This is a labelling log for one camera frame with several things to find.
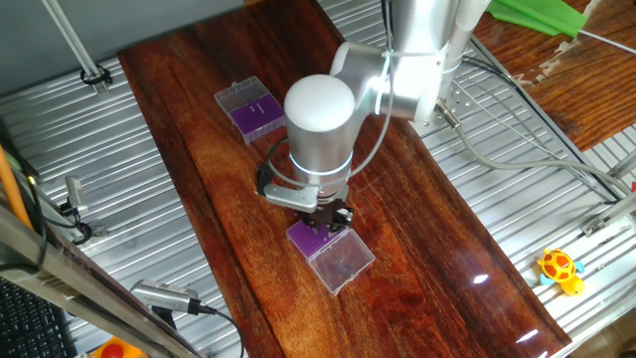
wooden board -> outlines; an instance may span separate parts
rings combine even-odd
[[[253,184],[285,131],[245,146],[214,94],[258,76],[283,100],[300,78],[328,73],[342,41],[314,1],[270,0],[119,54],[249,356],[558,351],[569,338],[406,122],[391,124],[351,181],[353,228],[377,257],[369,268],[333,296],[285,239],[293,213],[256,196]],[[365,123],[355,165],[381,126]]]
[[[590,2],[564,1],[580,13]],[[594,3],[583,30],[636,48],[636,3]],[[490,14],[475,35],[580,150],[636,123],[636,55],[584,35],[550,37]]]

orange object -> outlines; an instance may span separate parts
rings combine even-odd
[[[148,358],[146,353],[117,337],[110,338],[96,351],[88,355],[89,358]]]
[[[27,215],[27,210],[22,201],[22,196],[20,195],[20,190],[18,189],[18,183],[13,176],[11,165],[9,165],[9,160],[4,154],[2,146],[0,146],[0,181],[4,184],[4,189],[7,192],[7,197],[9,197],[9,204],[13,210],[13,214],[29,229],[33,230],[29,215]]]

purple object inside box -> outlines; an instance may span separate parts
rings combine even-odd
[[[296,245],[307,259],[338,237],[338,235],[329,237],[329,232],[326,228],[320,228],[320,231],[316,234],[313,229],[307,227],[302,221],[289,227],[286,233],[287,238]]]
[[[281,118],[285,111],[276,98],[268,94],[233,110],[230,115],[240,132],[247,135]]]

green object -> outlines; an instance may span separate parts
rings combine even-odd
[[[560,0],[493,0],[487,9],[495,19],[550,36],[576,37],[587,18]]]

yellow toy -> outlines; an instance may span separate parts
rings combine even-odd
[[[576,276],[576,272],[583,273],[585,266],[580,262],[574,262],[568,255],[560,249],[544,249],[544,257],[537,261],[541,270],[539,281],[541,284],[551,285],[560,283],[560,287],[569,295],[580,295],[583,293],[585,283]]]
[[[96,351],[92,352],[90,358],[148,358],[148,356],[139,349],[122,341],[117,337],[112,337]]]

